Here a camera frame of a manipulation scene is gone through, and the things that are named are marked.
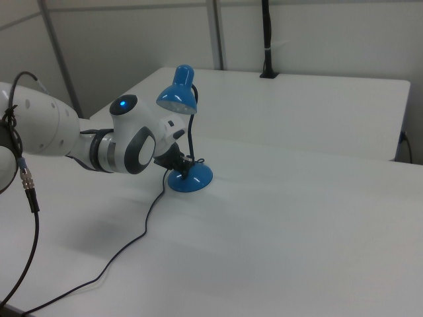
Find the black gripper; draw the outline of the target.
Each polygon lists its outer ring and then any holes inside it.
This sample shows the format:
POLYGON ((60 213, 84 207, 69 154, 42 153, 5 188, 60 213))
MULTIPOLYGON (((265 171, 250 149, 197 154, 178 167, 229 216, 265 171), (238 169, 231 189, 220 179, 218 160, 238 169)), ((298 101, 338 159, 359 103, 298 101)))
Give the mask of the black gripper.
POLYGON ((171 178, 185 180, 187 172, 195 165, 196 161, 190 155, 184 155, 177 143, 173 143, 162 155, 154 157, 154 163, 168 170, 173 170, 171 178))

